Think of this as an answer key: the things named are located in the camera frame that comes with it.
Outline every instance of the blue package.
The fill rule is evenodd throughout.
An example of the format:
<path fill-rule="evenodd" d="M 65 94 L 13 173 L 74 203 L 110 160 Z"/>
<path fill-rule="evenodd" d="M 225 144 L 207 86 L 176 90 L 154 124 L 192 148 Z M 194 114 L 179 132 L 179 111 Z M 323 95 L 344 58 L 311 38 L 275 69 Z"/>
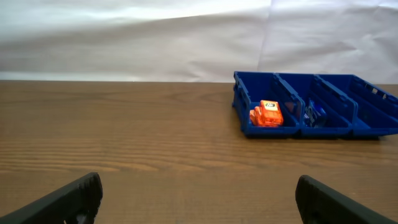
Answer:
<path fill-rule="evenodd" d="M 328 120 L 328 115 L 321 105 L 315 103 L 311 98 L 305 107 L 304 123 L 311 128 L 322 128 Z"/>

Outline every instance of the black object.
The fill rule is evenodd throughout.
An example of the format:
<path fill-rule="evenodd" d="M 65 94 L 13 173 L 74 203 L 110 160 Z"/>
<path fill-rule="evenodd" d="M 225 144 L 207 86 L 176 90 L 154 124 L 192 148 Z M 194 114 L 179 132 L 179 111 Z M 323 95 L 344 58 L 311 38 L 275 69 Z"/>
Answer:
<path fill-rule="evenodd" d="M 0 224 L 92 224 L 101 199 L 101 179 L 92 172 L 1 217 Z"/>
<path fill-rule="evenodd" d="M 90 173 L 0 218 L 0 224 L 92 224 L 101 199 L 100 177 Z M 398 224 L 307 175 L 298 180 L 296 202 L 304 224 Z"/>

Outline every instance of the white backdrop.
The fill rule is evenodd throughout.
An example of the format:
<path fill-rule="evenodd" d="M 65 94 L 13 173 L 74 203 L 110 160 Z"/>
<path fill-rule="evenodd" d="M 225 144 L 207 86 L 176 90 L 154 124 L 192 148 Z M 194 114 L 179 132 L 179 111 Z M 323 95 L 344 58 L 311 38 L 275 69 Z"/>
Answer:
<path fill-rule="evenodd" d="M 0 79 L 232 82 L 261 70 L 398 83 L 395 0 L 13 0 L 0 19 Z"/>

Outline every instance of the blue plastic storage bin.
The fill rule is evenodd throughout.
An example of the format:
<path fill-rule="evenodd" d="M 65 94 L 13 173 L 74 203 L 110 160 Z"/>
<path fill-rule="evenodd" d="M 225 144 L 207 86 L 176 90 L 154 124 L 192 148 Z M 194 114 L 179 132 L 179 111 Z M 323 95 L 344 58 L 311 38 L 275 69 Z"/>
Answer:
<path fill-rule="evenodd" d="M 398 99 L 355 75 L 319 75 L 358 104 L 353 136 L 398 134 Z"/>
<path fill-rule="evenodd" d="M 235 72 L 234 101 L 241 130 L 247 136 L 288 136 L 299 131 L 302 100 L 297 93 L 273 73 Z M 250 110 L 259 106 L 261 100 L 279 102 L 284 123 L 278 128 L 252 125 Z"/>
<path fill-rule="evenodd" d="M 324 81 L 318 75 L 278 73 L 308 105 L 311 98 L 319 103 L 327 113 L 323 127 L 311 128 L 304 122 L 305 106 L 302 108 L 300 129 L 302 136 L 338 137 L 346 136 L 352 131 L 352 122 L 356 114 L 356 103 L 341 90 Z"/>

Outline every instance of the brown tabletop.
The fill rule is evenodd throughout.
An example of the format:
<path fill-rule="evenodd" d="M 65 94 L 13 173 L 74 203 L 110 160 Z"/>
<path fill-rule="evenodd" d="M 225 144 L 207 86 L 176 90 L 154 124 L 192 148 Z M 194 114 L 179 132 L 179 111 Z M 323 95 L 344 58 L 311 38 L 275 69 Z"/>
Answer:
<path fill-rule="evenodd" d="M 398 221 L 398 136 L 247 139 L 232 89 L 1 82 L 0 216 L 96 171 L 99 224 L 301 223 L 302 174 Z"/>

